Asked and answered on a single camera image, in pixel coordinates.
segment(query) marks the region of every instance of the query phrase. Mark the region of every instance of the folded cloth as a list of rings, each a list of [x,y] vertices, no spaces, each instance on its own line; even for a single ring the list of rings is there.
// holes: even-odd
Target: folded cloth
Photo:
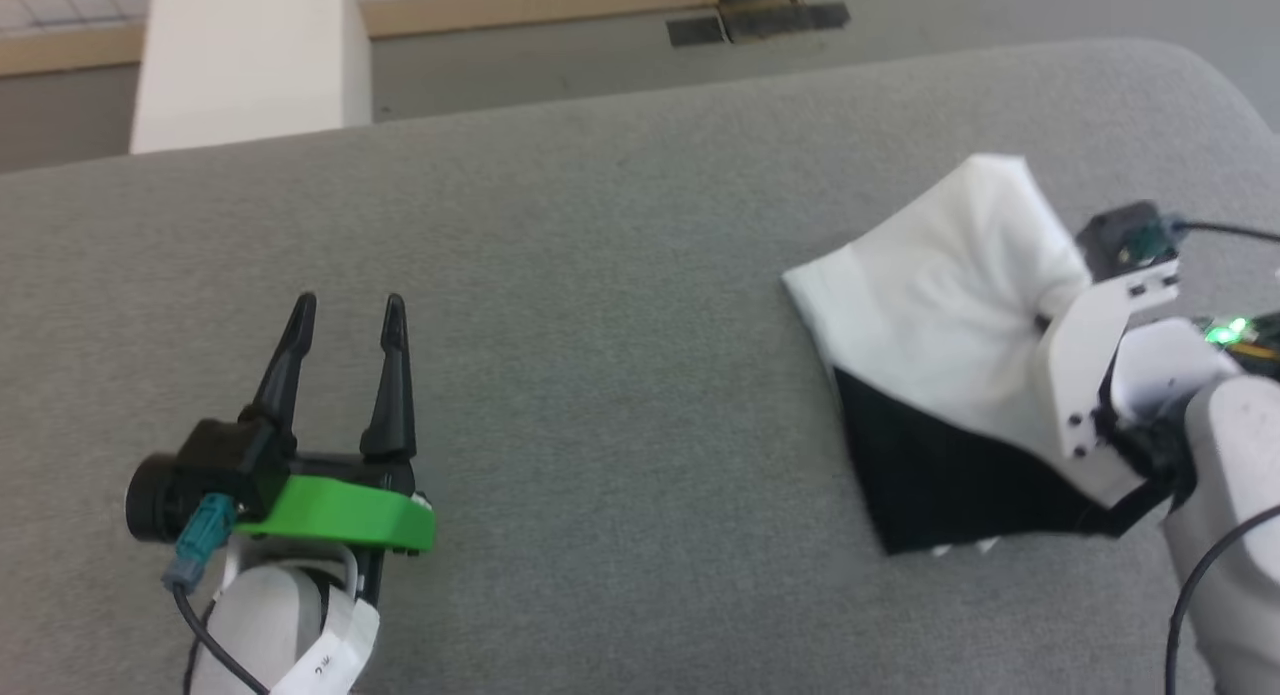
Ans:
[[[1167,493],[1064,458],[1030,372],[1092,276],[1020,157],[974,156],[782,279],[827,363],[893,554],[1029,531],[1119,536]]]

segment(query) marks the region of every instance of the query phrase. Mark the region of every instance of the gray table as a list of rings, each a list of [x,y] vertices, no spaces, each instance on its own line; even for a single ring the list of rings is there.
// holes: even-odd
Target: gray table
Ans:
[[[123,493],[234,416],[302,289],[308,449],[353,448],[388,291],[410,312],[439,547],[389,562],[365,692],[1155,691],[1175,595],[1155,518],[886,559],[778,282],[975,151],[1027,154],[1073,229],[1146,197],[1277,224],[1274,134],[1157,44],[0,177],[0,691],[175,690],[168,554],[129,539]],[[1198,238],[1174,311],[1276,308],[1277,261]]]

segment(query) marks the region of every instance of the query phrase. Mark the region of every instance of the green led light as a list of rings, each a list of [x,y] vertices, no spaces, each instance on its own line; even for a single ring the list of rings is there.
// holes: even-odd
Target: green led light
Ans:
[[[1239,340],[1240,334],[1239,332],[1231,330],[1229,326],[1216,326],[1204,334],[1204,339],[1210,340],[1210,343],[1228,346]]]

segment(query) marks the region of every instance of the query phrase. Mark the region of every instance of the wooden board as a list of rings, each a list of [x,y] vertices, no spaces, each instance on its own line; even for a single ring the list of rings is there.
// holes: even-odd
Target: wooden board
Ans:
[[[398,0],[361,3],[370,38],[580,20],[630,12],[709,6],[717,0]],[[123,26],[0,38],[0,76],[128,65],[142,60],[145,29]]]

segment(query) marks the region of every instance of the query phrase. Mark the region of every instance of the green bracket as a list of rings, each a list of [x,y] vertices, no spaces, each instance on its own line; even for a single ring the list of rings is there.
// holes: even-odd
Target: green bracket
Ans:
[[[293,475],[262,522],[236,531],[425,553],[435,543],[435,512],[390,490]]]

